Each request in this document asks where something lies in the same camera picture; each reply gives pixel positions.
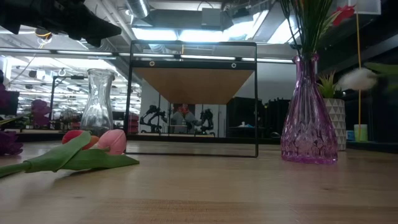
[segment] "wall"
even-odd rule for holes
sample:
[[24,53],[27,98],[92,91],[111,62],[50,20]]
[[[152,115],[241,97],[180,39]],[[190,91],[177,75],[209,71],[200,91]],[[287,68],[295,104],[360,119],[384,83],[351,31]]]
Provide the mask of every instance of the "wall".
[[[290,99],[293,95],[295,85],[295,65],[293,64],[276,64],[276,63],[259,63],[257,68],[258,74],[258,96],[263,103],[275,98]],[[244,83],[241,89],[235,94],[238,97],[254,98],[254,74]],[[141,99],[141,113],[140,117],[144,116],[150,105],[158,105],[159,93],[150,86],[147,82],[142,82],[142,99]],[[169,102],[161,96],[160,100],[161,111],[169,109]],[[216,136],[225,137],[225,122],[226,122],[226,105],[203,105],[203,109],[210,108],[213,113],[214,130]],[[195,117],[200,119],[200,112],[202,105],[196,105]],[[148,126],[139,126],[139,131],[150,131]]]

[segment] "wooden surface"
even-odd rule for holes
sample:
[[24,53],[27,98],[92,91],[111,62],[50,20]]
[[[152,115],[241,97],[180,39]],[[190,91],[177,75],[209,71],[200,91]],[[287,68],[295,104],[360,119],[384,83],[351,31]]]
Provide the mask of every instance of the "wooden surface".
[[170,103],[211,105],[227,104],[253,73],[198,68],[135,68],[134,71]]
[[[26,144],[20,157],[1,158],[0,164],[21,162],[57,144]],[[206,146],[230,147],[129,142],[129,150],[143,151]],[[133,157],[141,164],[0,179],[0,223],[398,223],[393,154],[348,150],[339,152],[333,166],[285,162],[279,146],[265,145],[258,159]]]

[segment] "person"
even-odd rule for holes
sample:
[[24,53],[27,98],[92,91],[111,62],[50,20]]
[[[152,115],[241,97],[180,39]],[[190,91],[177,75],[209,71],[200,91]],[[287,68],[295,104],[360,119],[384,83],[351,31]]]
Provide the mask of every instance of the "person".
[[171,117],[171,120],[175,125],[177,125],[174,127],[174,133],[176,134],[193,134],[195,132],[194,127],[201,125],[201,121],[196,119],[195,115],[189,110],[188,104],[186,103],[183,103],[178,107],[177,111]]

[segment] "green stem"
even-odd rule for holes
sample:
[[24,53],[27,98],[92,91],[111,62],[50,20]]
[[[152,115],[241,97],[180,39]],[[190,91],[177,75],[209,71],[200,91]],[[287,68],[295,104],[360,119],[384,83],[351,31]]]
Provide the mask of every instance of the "green stem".
[[10,174],[21,172],[30,168],[28,162],[23,162],[21,164],[13,164],[9,166],[0,167],[0,177],[4,177]]

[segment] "clear glass vase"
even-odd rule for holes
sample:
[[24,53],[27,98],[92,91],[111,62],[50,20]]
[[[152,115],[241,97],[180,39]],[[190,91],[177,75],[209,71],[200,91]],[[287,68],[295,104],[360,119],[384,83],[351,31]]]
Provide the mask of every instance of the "clear glass vase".
[[297,81],[282,131],[282,158],[286,161],[333,164],[337,138],[316,79],[317,55],[295,57]]
[[100,137],[113,128],[109,96],[114,72],[103,69],[89,69],[87,72],[89,95],[81,117],[80,129]]

